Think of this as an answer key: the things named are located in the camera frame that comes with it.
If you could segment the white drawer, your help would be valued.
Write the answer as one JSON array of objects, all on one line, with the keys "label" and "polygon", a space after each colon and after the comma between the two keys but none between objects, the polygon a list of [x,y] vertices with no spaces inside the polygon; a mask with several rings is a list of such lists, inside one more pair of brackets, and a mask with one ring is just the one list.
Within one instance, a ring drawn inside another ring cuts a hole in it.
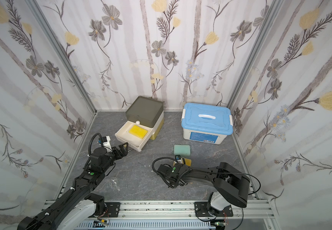
[{"label": "white drawer", "polygon": [[127,121],[115,137],[122,143],[128,143],[129,147],[141,152],[147,141],[153,134],[153,128]]}]

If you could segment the bright yellow thin sponge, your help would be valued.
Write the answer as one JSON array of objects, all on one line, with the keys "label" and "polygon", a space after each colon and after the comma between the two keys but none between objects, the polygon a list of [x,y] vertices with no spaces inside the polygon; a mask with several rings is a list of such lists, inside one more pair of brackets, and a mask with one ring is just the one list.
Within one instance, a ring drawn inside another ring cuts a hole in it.
[{"label": "bright yellow thin sponge", "polygon": [[129,130],[129,134],[142,140],[148,134],[148,131],[138,125],[133,125]]}]

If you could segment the green sponge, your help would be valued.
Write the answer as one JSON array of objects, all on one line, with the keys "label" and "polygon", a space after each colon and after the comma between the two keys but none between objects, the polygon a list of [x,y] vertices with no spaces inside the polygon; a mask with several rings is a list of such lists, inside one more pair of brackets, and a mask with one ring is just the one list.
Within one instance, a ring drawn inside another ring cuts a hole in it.
[{"label": "green sponge", "polygon": [[190,156],[191,149],[189,145],[174,145],[174,155]]}]

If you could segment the olive three-drawer cabinet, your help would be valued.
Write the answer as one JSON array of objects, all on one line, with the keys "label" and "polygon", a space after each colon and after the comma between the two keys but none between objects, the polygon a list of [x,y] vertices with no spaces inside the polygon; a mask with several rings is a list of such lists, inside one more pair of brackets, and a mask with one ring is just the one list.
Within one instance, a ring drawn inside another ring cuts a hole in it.
[{"label": "olive three-drawer cabinet", "polygon": [[133,123],[139,121],[143,126],[155,128],[154,134],[150,137],[151,140],[156,139],[163,125],[163,118],[161,119],[160,124],[157,123],[160,116],[163,114],[164,102],[145,96],[138,96],[126,111],[128,121]]}]

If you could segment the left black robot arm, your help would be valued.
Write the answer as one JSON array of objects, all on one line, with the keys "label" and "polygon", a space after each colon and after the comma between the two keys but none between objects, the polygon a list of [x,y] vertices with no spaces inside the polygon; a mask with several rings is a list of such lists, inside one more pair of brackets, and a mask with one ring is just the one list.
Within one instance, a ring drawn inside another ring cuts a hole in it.
[{"label": "left black robot arm", "polygon": [[[92,143],[98,139],[100,145],[92,149]],[[72,186],[60,198],[35,217],[25,217],[19,224],[19,230],[72,230],[87,217],[100,216],[107,207],[104,197],[94,194],[97,186],[112,172],[116,160],[127,156],[129,144],[110,146],[110,137],[100,133],[92,136],[88,146],[88,160],[83,172],[74,179]]]}]

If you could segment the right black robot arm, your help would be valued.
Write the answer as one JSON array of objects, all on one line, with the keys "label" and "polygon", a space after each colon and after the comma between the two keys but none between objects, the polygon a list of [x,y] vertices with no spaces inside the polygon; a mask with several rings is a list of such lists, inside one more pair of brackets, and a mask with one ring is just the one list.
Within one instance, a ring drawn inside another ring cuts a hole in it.
[{"label": "right black robot arm", "polygon": [[248,196],[254,194],[250,193],[250,179],[254,176],[224,162],[216,167],[193,168],[171,157],[161,157],[152,162],[152,170],[171,189],[190,183],[202,183],[215,188],[206,205],[208,213],[213,216],[231,205],[246,208]]}]

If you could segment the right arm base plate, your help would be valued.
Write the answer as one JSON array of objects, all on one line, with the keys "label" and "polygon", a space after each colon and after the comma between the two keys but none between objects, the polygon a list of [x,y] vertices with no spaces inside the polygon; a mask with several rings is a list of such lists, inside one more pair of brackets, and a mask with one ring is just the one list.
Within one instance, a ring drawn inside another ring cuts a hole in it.
[{"label": "right arm base plate", "polygon": [[219,211],[215,208],[212,208],[208,202],[195,202],[194,203],[194,210],[195,210],[195,215],[196,217],[202,218],[214,218],[214,217],[233,217],[233,210],[231,205],[225,207],[223,210]]}]

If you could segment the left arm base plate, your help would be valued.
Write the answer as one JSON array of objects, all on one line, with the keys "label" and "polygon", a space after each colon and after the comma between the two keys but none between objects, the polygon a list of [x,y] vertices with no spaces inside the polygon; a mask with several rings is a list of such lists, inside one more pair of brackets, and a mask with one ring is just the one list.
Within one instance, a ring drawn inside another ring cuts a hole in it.
[{"label": "left arm base plate", "polygon": [[117,218],[120,211],[120,202],[101,202],[97,204],[96,214],[98,218]]}]

